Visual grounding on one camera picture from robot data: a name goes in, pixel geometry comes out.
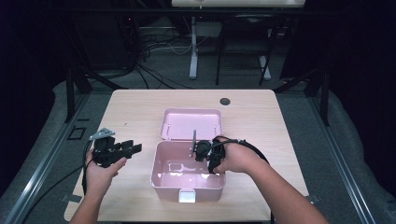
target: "human hand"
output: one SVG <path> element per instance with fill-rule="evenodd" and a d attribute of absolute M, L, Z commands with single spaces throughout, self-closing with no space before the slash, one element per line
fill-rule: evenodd
<path fill-rule="evenodd" d="M 92 161 L 92 149 L 87 153 L 86 162 L 89 163 L 86 171 L 87 192 L 86 195 L 94 195 L 103 198 L 114 176 L 119 173 L 119 169 L 125 165 L 127 159 L 121 158 L 107 168 L 98 166 Z"/>
<path fill-rule="evenodd" d="M 217 137 L 220 142 L 228 140 L 228 138 Z M 214 169 L 215 173 L 224 173 L 225 171 L 233 171 L 236 173 L 246 173 L 249 175 L 251 169 L 260 165 L 268 165 L 253 150 L 248 147 L 236 143 L 227 143 L 224 145 L 225 158 L 221 164 Z"/>

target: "box handle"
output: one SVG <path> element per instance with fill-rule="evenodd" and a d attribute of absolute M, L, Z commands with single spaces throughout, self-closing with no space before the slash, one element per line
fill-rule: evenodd
<path fill-rule="evenodd" d="M 180 203 L 195 203 L 195 189 L 181 189 L 178 192 Z"/>

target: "pink box lid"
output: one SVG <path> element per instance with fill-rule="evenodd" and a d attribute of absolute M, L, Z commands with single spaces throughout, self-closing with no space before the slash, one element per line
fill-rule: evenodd
<path fill-rule="evenodd" d="M 221 114 L 217 109 L 169 108 L 163 116 L 161 138 L 164 140 L 211 140 L 221 129 Z"/>

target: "metal rail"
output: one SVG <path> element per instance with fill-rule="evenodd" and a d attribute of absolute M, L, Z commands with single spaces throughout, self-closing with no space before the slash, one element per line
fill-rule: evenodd
<path fill-rule="evenodd" d="M 271 14 L 285 17 L 311 19 L 338 19 L 348 14 L 347 10 L 307 10 L 269 7 L 211 7 L 211 8 L 66 8 L 49 7 L 47 11 L 56 15 L 106 14 L 139 16 L 216 16 L 227 17 L 236 14 Z"/>
<path fill-rule="evenodd" d="M 361 189 L 359 188 L 357 182 L 355 181 L 355 178 L 349 170 L 341 148 L 338 146 L 337 141 L 332 134 L 331 127 L 326 126 L 320 118 L 318 102 L 312 97 L 308 97 L 308 103 L 311 105 L 311 108 L 315 114 L 315 118 L 317 119 L 320 127 L 322 128 L 327 139 L 329 140 L 332 158 L 334 159 L 335 166 L 344 181 L 346 191 L 348 192 L 350 199 L 355 206 L 356 211 L 358 212 L 361 223 L 376 223 L 373 215 L 370 212 L 369 207 L 367 206 L 366 201 L 364 200 Z"/>
<path fill-rule="evenodd" d="M 74 122 L 77 120 L 77 114 L 81 111 L 84 105 L 87 103 L 89 95 L 82 94 L 76 105 L 76 115 L 72 118 L 71 122 L 66 123 L 61 131 L 59 132 L 51 150 L 44 156 L 43 160 L 39 163 L 35 173 L 32 175 L 28 184 L 26 185 L 20 198 L 15 203 L 11 212 L 9 213 L 6 223 L 22 223 L 24 216 L 26 216 L 30 206 L 35 200 L 35 196 L 42 187 L 46 177 L 50 173 L 52 165 L 55 163 L 59 152 L 61 151 L 61 145 L 64 139 L 73 129 Z"/>

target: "black cable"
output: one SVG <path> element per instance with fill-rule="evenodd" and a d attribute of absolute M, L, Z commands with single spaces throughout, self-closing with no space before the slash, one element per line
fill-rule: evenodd
<path fill-rule="evenodd" d="M 184 39 L 186 40 L 185 43 L 191 42 L 189 39 L 187 39 L 186 37 L 181 36 L 181 35 L 177 35 L 177 36 L 174 36 L 172 38 L 165 39 L 162 41 L 155 41 L 157 39 L 157 35 L 150 35 L 150 36 L 154 36 L 154 37 L 152 38 L 153 41 L 151 43 L 147 42 L 146 46 L 144 47 L 146 57 L 149 57 L 151 52 L 153 50 L 155 50 L 156 48 L 158 48 L 159 46 L 170 46 L 170 49 L 172 49 L 172 48 L 178 48 L 178 47 L 173 47 L 172 45 L 174 45 L 176 43 L 183 43 L 182 40 L 184 40 Z"/>
<path fill-rule="evenodd" d="M 217 144 L 215 144 L 215 145 L 213 145 L 213 146 L 207 148 L 205 151 L 203 151 L 203 152 L 201 152 L 201 153 L 199 154 L 200 157 L 202 157 L 203 155 L 207 154 L 207 152 L 208 152 L 210 149 L 214 148 L 214 147 L 218 147 L 218 146 L 221 146 L 221 145 L 224 145 L 224 144 L 227 144 L 227 143 L 237 143 L 237 144 L 239 144 L 239 145 L 241 145 L 241 146 L 244 146 L 244 147 L 247 147 L 247 148 L 253 150 L 254 152 L 256 152 L 256 154 L 257 154 L 261 159 L 265 160 L 268 164 L 270 164 L 270 162 L 265 158 L 264 154 L 262 154 L 261 151 L 259 151 L 256 147 L 254 147 L 254 146 L 251 145 L 250 143 L 248 143 L 246 140 L 239 141 L 239 140 L 237 140 L 237 139 L 230 139 L 230 138 L 225 137 L 225 136 L 216 136 L 215 139 L 217 139 L 218 137 L 226 138 L 227 140 L 226 140 L 226 141 L 223 141 L 223 142 L 219 142 L 219 143 L 217 143 Z M 275 224 L 275 216 L 274 216 L 274 214 L 273 214 L 272 212 L 271 212 L 271 224 Z"/>
<path fill-rule="evenodd" d="M 32 211 L 35 209 L 35 207 L 38 205 L 38 203 L 40 203 L 40 201 L 51 191 L 53 190 L 56 186 L 58 186 L 62 181 L 64 181 L 67 177 L 69 177 L 70 175 L 72 175 L 73 173 L 75 173 L 76 171 L 78 171 L 79 169 L 81 169 L 83 167 L 83 165 L 80 165 L 78 168 L 74 169 L 72 172 L 70 172 L 69 174 L 65 175 L 64 177 L 62 177 L 62 179 L 58 180 L 55 184 L 53 184 L 49 189 L 47 189 L 36 201 L 35 203 L 32 205 L 32 207 L 30 207 L 29 211 L 26 213 L 26 216 L 24 217 L 22 223 L 24 223 L 26 221 L 26 219 L 29 217 L 29 215 L 32 213 Z"/>
<path fill-rule="evenodd" d="M 143 76 L 142 71 L 140 70 L 140 65 L 138 65 L 138 66 L 136 67 L 135 70 L 136 70 L 136 71 L 139 73 L 139 75 L 142 77 L 143 81 L 144 81 L 145 84 L 146 84 L 146 88 L 149 90 L 149 84 L 148 84 L 148 82 L 146 81 L 145 77 Z"/>
<path fill-rule="evenodd" d="M 87 155 L 88 152 L 88 147 L 90 145 L 91 141 L 88 141 L 87 144 L 85 144 L 84 147 L 84 155 Z M 35 207 L 38 205 L 38 203 L 40 203 L 40 201 L 48 194 L 50 193 L 51 190 L 53 190 L 56 186 L 58 186 L 60 183 L 62 183 L 64 180 L 66 180 L 67 177 L 69 177 L 70 175 L 72 175 L 73 173 L 75 173 L 76 171 L 78 171 L 81 168 L 86 169 L 85 165 L 85 156 L 84 156 L 84 161 L 82 163 L 82 165 L 80 165 L 78 168 L 74 169 L 73 171 L 71 171 L 69 174 L 65 175 L 64 177 L 62 177 L 60 180 L 58 180 L 55 184 L 53 184 L 51 187 L 49 187 L 49 189 L 47 189 L 36 201 L 35 203 L 29 208 L 28 212 L 26 213 L 25 217 L 23 218 L 22 223 L 24 223 L 26 221 L 26 219 L 30 216 L 30 214 L 33 212 L 33 210 L 35 209 Z"/>
<path fill-rule="evenodd" d="M 87 167 L 88 167 L 88 164 L 92 161 L 90 161 L 88 164 L 86 164 L 85 162 L 86 162 L 86 160 L 87 160 L 87 153 L 88 153 L 88 148 L 90 147 L 90 144 L 91 144 L 91 140 L 89 140 L 88 142 L 87 142 L 87 144 L 85 144 L 85 147 L 84 147 L 84 152 L 83 152 L 83 154 L 82 154 L 82 170 L 83 170 L 83 175 L 82 175 L 82 182 L 81 182 L 81 185 L 82 185 L 82 190 L 83 190 L 83 192 L 84 192 L 84 195 L 85 195 L 85 192 L 87 191 L 87 179 L 86 179 L 86 174 L 87 174 Z"/>
<path fill-rule="evenodd" d="M 167 44 L 171 44 L 171 43 L 176 44 L 178 42 L 183 42 L 181 40 L 186 40 L 185 43 L 191 42 L 188 38 L 181 36 L 181 35 L 176 35 L 176 36 L 170 37 L 169 39 L 157 41 L 158 36 L 166 36 L 166 35 L 143 35 L 143 37 L 147 39 L 147 40 L 143 40 L 143 42 L 145 42 L 147 45 L 152 45 L 152 46 L 167 45 Z"/>
<path fill-rule="evenodd" d="M 113 79 L 113 78 L 117 78 L 117 77 L 125 77 L 126 75 L 132 73 L 134 71 L 134 69 L 132 68 L 127 68 L 124 69 L 122 71 L 120 71 L 117 74 L 111 74 L 111 75 L 100 75 L 101 77 L 105 77 L 106 79 Z"/>
<path fill-rule="evenodd" d="M 143 71 L 147 72 L 149 75 L 151 75 L 152 77 L 154 77 L 155 79 L 157 79 L 158 81 L 160 81 L 160 83 L 162 83 L 163 85 L 165 85 L 166 87 L 168 87 L 168 88 L 170 88 L 170 89 L 175 89 L 175 87 L 172 87 L 172 86 L 170 86 L 170 85 L 164 83 L 164 82 L 163 82 L 164 79 L 166 79 L 167 81 L 172 82 L 172 83 L 174 83 L 174 84 L 176 84 L 176 85 L 178 85 L 178 86 L 181 86 L 181 87 L 183 87 L 183 88 L 191 89 L 191 90 L 194 89 L 193 87 L 189 87 L 189 86 L 180 84 L 180 83 L 178 83 L 178 82 L 175 82 L 174 80 L 172 80 L 172 79 L 170 79 L 170 78 L 168 78 L 168 77 L 165 77 L 165 76 L 161 75 L 158 71 L 153 70 L 153 69 L 150 69 L 150 68 L 147 68 L 147 67 L 145 67 L 144 65 L 142 65 L 142 64 L 140 64 L 140 63 L 137 65 L 137 67 L 141 68 Z"/>

